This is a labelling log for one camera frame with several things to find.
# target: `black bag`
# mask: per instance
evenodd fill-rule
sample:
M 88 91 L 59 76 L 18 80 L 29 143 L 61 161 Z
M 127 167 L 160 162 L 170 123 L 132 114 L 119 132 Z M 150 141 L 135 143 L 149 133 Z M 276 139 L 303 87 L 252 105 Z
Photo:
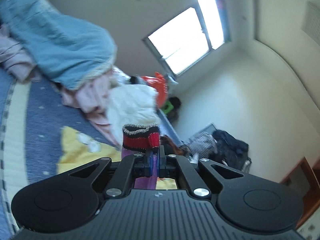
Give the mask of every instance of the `black bag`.
M 248 157 L 249 145 L 222 130 L 214 131 L 212 136 L 217 141 L 218 153 L 212 152 L 209 159 L 248 173 L 252 163 Z

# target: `circular pad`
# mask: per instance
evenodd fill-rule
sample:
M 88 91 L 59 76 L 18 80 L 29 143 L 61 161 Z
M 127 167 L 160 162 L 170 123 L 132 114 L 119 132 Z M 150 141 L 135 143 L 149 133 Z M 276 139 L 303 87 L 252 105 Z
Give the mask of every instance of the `circular pad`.
M 11 209 L 20 226 L 36 232 L 58 233 L 85 224 L 98 206 L 91 183 L 63 173 L 20 190 Z
M 270 190 L 256 189 L 244 195 L 244 202 L 253 209 L 267 211 L 277 208 L 281 198 Z
M 294 229 L 302 215 L 301 197 L 284 185 L 249 174 L 224 182 L 217 208 L 241 228 L 276 233 Z
M 71 201 L 71 194 L 60 189 L 47 190 L 38 194 L 35 198 L 36 206 L 47 211 L 63 209 L 67 207 Z

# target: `light blue cloth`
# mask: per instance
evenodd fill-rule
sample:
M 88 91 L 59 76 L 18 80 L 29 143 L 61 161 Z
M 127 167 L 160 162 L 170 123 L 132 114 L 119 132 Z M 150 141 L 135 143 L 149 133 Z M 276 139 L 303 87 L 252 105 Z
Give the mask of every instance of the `light blue cloth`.
M 0 19 L 41 72 L 69 90 L 108 71 L 115 61 L 108 31 L 61 14 L 47 0 L 0 0 Z

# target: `window frame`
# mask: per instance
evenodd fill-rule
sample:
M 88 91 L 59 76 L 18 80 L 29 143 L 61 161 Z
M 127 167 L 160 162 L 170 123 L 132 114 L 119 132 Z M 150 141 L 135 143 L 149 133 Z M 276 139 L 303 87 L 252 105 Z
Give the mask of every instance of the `window frame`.
M 184 11 L 186 11 L 189 8 L 193 8 L 196 11 L 196 14 L 198 16 L 201 28 L 202 28 L 202 32 L 204 33 L 206 39 L 207 39 L 207 43 L 208 43 L 208 47 L 209 50 L 203 54 L 199 59 L 197 59 L 195 62 L 193 62 L 191 65 L 189 65 L 188 67 L 186 67 L 184 70 L 182 70 L 181 72 L 179 72 L 178 74 L 175 74 L 172 69 L 170 68 L 170 66 L 167 64 L 167 62 L 165 61 L 165 59 L 161 56 L 161 54 L 159 53 L 159 51 L 156 49 L 156 47 L 153 45 L 153 43 L 151 42 L 151 40 L 149 39 L 149 36 L 154 33 L 155 31 L 157 31 L 158 29 L 160 29 L 162 26 L 164 26 L 165 24 L 167 24 L 168 22 L 170 22 L 172 19 L 174 19 L 175 17 L 177 17 L 179 14 L 183 13 Z M 219 13 L 219 17 L 220 17 L 220 21 L 221 21 L 221 25 L 222 25 L 222 30 L 223 30 L 223 37 L 224 37 L 224 43 L 221 45 L 223 46 L 224 44 L 226 44 L 227 42 L 231 41 L 230 39 L 230 32 L 229 32 L 229 25 L 228 25 L 228 18 L 226 15 L 226 12 L 224 13 L 225 15 L 222 14 L 221 12 L 222 10 L 219 9 L 218 7 L 218 13 Z M 209 38 L 209 34 L 207 31 L 207 27 L 205 25 L 205 21 L 204 21 L 204 17 L 200 8 L 200 5 L 198 3 L 198 0 L 193 3 L 192 5 L 188 6 L 187 8 L 185 8 L 183 11 L 180 11 L 178 14 L 176 14 L 174 17 L 172 17 L 171 19 L 169 19 L 168 21 L 166 21 L 164 24 L 160 25 L 159 27 L 157 27 L 154 31 L 152 31 L 151 33 L 149 33 L 145 38 L 142 39 L 142 41 L 145 43 L 145 45 L 149 48 L 149 50 L 151 51 L 151 53 L 154 55 L 154 57 L 157 59 L 157 61 L 160 63 L 160 65 L 165 69 L 166 72 L 168 72 L 174 79 L 176 79 L 177 77 L 181 76 L 183 73 L 185 73 L 187 70 L 189 70 L 191 67 L 193 67 L 195 64 L 197 64 L 201 59 L 203 59 L 205 56 L 209 55 L 213 50 L 212 45 L 211 45 L 211 41 Z

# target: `orange plastic bag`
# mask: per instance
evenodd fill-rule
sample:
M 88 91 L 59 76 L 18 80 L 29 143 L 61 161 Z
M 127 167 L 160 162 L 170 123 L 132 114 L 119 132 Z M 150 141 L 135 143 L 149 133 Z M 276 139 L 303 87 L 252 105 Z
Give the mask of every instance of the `orange plastic bag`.
M 167 81 L 161 75 L 160 73 L 156 72 L 155 77 L 147 77 L 147 76 L 142 76 L 141 77 L 145 82 L 150 87 L 155 88 L 158 91 L 158 96 L 157 96 L 157 107 L 161 108 L 164 103 L 167 101 L 168 97 L 168 87 L 167 87 Z

